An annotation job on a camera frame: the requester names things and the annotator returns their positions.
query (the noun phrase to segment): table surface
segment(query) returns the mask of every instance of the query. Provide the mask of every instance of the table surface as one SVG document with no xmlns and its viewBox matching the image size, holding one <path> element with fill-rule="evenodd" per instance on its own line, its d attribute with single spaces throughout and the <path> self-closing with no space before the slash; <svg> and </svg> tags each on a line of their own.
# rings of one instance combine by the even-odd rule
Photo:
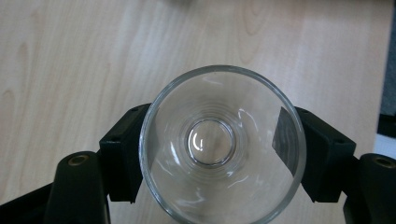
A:
<svg viewBox="0 0 396 224">
<path fill-rule="evenodd" d="M 371 152 L 393 2 L 1 1 L 0 203 L 53 180 L 63 157 L 96 151 L 131 107 L 210 64 L 242 66 Z M 339 203 L 299 187 L 272 223 L 344 223 Z M 110 203 L 113 223 L 173 223 L 145 183 Z"/>
</svg>

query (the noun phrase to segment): wood grain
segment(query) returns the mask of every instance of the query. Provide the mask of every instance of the wood grain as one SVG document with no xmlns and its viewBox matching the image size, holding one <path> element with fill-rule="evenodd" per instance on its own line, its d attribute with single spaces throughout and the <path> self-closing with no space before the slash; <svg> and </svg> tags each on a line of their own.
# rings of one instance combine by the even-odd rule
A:
<svg viewBox="0 0 396 224">
<path fill-rule="evenodd" d="M 66 155 L 96 150 L 128 108 L 173 78 L 232 64 L 372 151 L 389 0 L 0 1 L 0 203 L 52 181 Z M 273 223 L 343 223 L 302 188 Z M 173 223 L 142 184 L 113 223 Z"/>
</svg>

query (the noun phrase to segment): glass bottom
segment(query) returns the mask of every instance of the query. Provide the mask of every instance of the glass bottom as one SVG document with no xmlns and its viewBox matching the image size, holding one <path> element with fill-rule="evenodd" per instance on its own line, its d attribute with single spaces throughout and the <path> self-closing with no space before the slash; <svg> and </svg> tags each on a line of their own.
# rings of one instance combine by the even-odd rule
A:
<svg viewBox="0 0 396 224">
<path fill-rule="evenodd" d="M 233 130 L 222 120 L 204 119 L 190 129 L 187 146 L 191 159 L 200 165 L 218 167 L 234 152 Z"/>
</svg>

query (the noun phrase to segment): glass rim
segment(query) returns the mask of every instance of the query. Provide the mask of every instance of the glass rim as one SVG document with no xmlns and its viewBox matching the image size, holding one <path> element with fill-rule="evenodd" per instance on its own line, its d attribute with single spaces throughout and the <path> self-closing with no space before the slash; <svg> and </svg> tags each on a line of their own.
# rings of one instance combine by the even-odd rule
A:
<svg viewBox="0 0 396 224">
<path fill-rule="evenodd" d="M 163 99 L 166 98 L 166 96 L 174 90 L 177 86 L 180 84 L 184 83 L 185 81 L 193 78 L 193 77 L 198 77 L 200 75 L 208 74 L 208 73 L 213 73 L 213 72 L 230 72 L 230 73 L 235 73 L 238 75 L 246 76 L 253 78 L 257 81 L 259 81 L 261 84 L 263 84 L 266 88 L 271 90 L 284 104 L 284 106 L 287 108 L 287 111 L 290 113 L 290 116 L 292 117 L 292 120 L 294 122 L 294 126 L 297 131 L 297 137 L 298 137 L 298 147 L 299 147 L 299 155 L 298 155 L 298 164 L 297 164 L 297 169 L 296 173 L 294 175 L 293 181 L 290 185 L 290 188 L 288 192 L 285 194 L 283 197 L 282 201 L 273 209 L 270 213 L 268 213 L 266 216 L 261 217 L 257 221 L 253 223 L 268 223 L 272 219 L 274 219 L 277 215 L 279 215 L 285 208 L 286 206 L 290 203 L 291 199 L 294 197 L 297 188 L 300 186 L 300 183 L 303 179 L 303 174 L 304 174 L 304 168 L 305 168 L 305 162 L 306 162 L 306 143 L 305 143 L 305 135 L 304 135 L 304 128 L 303 124 L 300 121 L 300 117 L 294 107 L 294 105 L 291 103 L 291 101 L 286 97 L 286 95 L 270 80 L 267 78 L 263 77 L 262 75 L 250 71 L 246 68 L 238 67 L 238 66 L 232 66 L 232 65 L 209 65 L 205 67 L 200 67 L 194 70 L 191 70 L 187 73 L 184 73 L 183 75 L 175 78 L 173 81 L 171 81 L 156 97 L 156 99 L 153 101 L 153 103 L 150 105 L 148 112 L 145 116 L 145 119 L 143 121 L 142 125 L 142 130 L 140 132 L 139 136 L 139 163 L 140 163 L 140 169 L 143 174 L 143 177 L 145 179 L 145 182 L 151 192 L 151 194 L 154 196 L 155 200 L 157 203 L 163 208 L 163 210 L 170 215 L 173 219 L 179 222 L 187 222 L 190 223 L 189 220 L 181 216 L 178 212 L 174 211 L 174 209 L 163 199 L 163 197 L 158 193 L 158 189 L 156 188 L 153 179 L 151 178 L 151 175 L 149 173 L 149 164 L 147 160 L 147 149 L 146 149 L 146 141 L 148 140 L 148 129 L 149 125 L 153 121 L 155 115 L 157 114 L 157 111 L 159 109 L 159 105 L 163 101 Z"/>
</svg>

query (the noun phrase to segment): black mount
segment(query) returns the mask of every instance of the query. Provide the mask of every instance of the black mount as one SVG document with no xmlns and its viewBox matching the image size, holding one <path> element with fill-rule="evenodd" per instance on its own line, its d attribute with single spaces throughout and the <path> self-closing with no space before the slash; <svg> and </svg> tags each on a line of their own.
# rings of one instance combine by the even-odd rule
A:
<svg viewBox="0 0 396 224">
<path fill-rule="evenodd" d="M 106 196 L 134 203 L 140 188 L 139 134 L 148 109 L 149 104 L 129 110 L 102 138 L 97 153 L 78 152 L 61 160 L 52 184 L 1 205 L 0 223 L 110 223 Z M 352 140 L 309 111 L 296 109 L 307 148 L 302 184 L 311 200 L 336 203 L 343 191 L 346 223 L 396 223 L 396 160 L 377 154 L 356 159 Z M 279 120 L 288 122 L 287 114 L 281 116 L 282 111 Z M 282 122 L 276 135 L 288 132 Z M 296 156 L 276 153 L 282 161 Z M 294 174 L 295 166 L 285 164 Z"/>
</svg>

